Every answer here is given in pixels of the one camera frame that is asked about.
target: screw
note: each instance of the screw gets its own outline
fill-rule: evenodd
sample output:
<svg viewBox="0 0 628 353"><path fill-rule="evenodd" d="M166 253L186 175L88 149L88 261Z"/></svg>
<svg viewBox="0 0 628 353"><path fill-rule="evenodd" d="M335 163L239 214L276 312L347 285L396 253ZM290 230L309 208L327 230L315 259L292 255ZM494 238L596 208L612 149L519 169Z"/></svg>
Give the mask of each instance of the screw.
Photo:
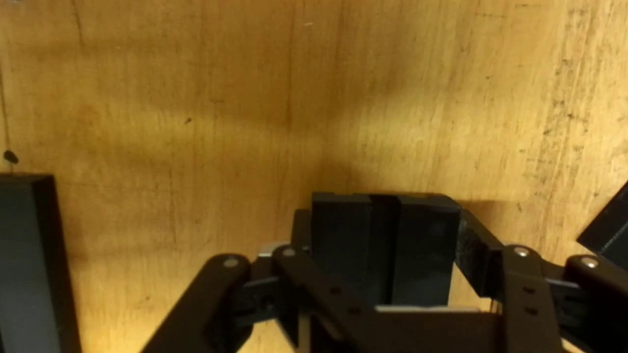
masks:
<svg viewBox="0 0 628 353"><path fill-rule="evenodd" d="M519 257L527 257L529 251L525 247L514 247L514 253L519 255Z"/></svg>
<svg viewBox="0 0 628 353"><path fill-rule="evenodd" d="M235 259L235 257L229 257L229 259L225 259L221 265L223 265L225 269L233 269L233 267L237 267L237 259Z"/></svg>
<svg viewBox="0 0 628 353"><path fill-rule="evenodd" d="M588 269L594 269L600 265L594 257L582 257L580 263Z"/></svg>
<svg viewBox="0 0 628 353"><path fill-rule="evenodd" d="M292 247L286 247L286 249L282 249L282 255L284 255L284 257L294 257L296 251L294 251Z"/></svg>

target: wooden wall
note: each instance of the wooden wall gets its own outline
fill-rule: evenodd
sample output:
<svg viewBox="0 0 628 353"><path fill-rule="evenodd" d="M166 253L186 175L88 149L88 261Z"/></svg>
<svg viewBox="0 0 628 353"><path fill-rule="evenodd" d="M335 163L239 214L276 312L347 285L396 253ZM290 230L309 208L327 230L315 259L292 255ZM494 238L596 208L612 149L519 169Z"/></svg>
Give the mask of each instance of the wooden wall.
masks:
<svg viewBox="0 0 628 353"><path fill-rule="evenodd" d="M447 193L580 251L628 179L625 75L621 0L0 0L0 165L56 177L84 351L137 351L311 191Z"/></svg>

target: plywood surface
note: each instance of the plywood surface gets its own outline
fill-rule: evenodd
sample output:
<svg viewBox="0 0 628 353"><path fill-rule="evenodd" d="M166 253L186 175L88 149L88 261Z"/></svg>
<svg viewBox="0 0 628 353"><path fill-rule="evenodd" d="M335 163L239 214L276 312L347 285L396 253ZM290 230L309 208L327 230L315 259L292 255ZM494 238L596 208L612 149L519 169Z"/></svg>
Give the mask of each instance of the plywood surface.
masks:
<svg viewBox="0 0 628 353"><path fill-rule="evenodd" d="M625 75L621 0L0 0L1 171L56 177L84 351L137 351L311 191L447 193L580 251L628 179Z"/></svg>

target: wood grain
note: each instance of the wood grain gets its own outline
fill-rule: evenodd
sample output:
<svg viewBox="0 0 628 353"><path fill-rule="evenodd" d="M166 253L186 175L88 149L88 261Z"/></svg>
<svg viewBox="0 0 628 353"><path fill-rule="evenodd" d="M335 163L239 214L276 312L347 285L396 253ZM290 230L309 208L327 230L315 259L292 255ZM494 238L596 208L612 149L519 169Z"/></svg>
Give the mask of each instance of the wood grain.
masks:
<svg viewBox="0 0 628 353"><path fill-rule="evenodd" d="M58 181L84 351L137 351L311 191L447 193L580 251L628 177L625 34L619 0L0 0L0 147Z"/></svg>

